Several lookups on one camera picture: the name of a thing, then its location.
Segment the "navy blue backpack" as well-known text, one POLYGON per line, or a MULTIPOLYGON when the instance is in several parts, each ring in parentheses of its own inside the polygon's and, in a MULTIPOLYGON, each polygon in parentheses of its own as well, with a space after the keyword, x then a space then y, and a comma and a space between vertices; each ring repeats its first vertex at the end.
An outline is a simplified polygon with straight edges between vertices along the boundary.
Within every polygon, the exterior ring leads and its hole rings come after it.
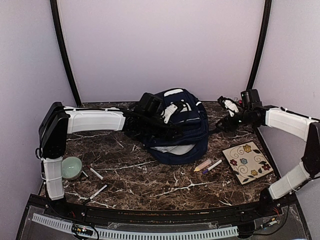
POLYGON ((209 123, 201 101, 184 88, 173 88, 156 94, 144 93, 140 101, 128 107, 123 127, 125 134, 141 142, 160 163, 183 165, 199 160, 208 149, 209 123), (167 124, 181 128, 182 136, 166 140, 151 135, 151 126, 164 124, 163 110, 171 104, 178 109, 167 124))

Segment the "pink highlighter pen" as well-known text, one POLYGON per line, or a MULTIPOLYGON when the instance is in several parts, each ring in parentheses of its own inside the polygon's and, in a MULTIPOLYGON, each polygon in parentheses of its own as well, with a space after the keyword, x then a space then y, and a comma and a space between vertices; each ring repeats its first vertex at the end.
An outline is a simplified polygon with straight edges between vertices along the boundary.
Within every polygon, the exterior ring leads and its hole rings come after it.
POLYGON ((205 167, 207 167, 211 163, 212 163, 212 161, 210 159, 205 160, 204 162, 202 162, 201 164, 199 164, 198 166, 195 167, 194 172, 199 172, 200 170, 204 169, 205 167))

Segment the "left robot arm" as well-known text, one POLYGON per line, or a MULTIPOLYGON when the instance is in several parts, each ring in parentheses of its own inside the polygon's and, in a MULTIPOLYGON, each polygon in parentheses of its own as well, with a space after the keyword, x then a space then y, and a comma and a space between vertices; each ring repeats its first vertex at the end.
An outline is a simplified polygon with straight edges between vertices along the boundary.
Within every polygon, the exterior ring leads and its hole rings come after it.
POLYGON ((46 184, 46 196, 53 201, 51 210, 60 218, 67 218, 70 206, 62 199, 62 161, 66 151, 67 135, 87 131, 124 131, 139 136, 150 134, 173 140, 182 130, 170 122, 178 107, 172 104, 161 109, 163 101, 156 95, 144 93, 141 99, 129 107, 85 108, 64 106, 54 102, 40 127, 39 147, 36 157, 41 160, 41 177, 46 184))

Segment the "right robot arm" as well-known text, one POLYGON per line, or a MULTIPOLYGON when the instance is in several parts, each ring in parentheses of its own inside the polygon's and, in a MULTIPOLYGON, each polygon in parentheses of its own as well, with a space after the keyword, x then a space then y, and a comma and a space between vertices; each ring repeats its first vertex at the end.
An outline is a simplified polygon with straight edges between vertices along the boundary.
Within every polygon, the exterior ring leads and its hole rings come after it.
POLYGON ((234 132, 240 126, 266 126, 302 139, 306 145, 300 163, 285 176, 263 189, 255 213, 266 217, 275 208, 276 200, 298 191, 320 174, 320 121, 283 107, 263 105, 256 89, 241 92, 241 102, 220 96, 218 103, 229 114, 220 119, 216 132, 234 132))

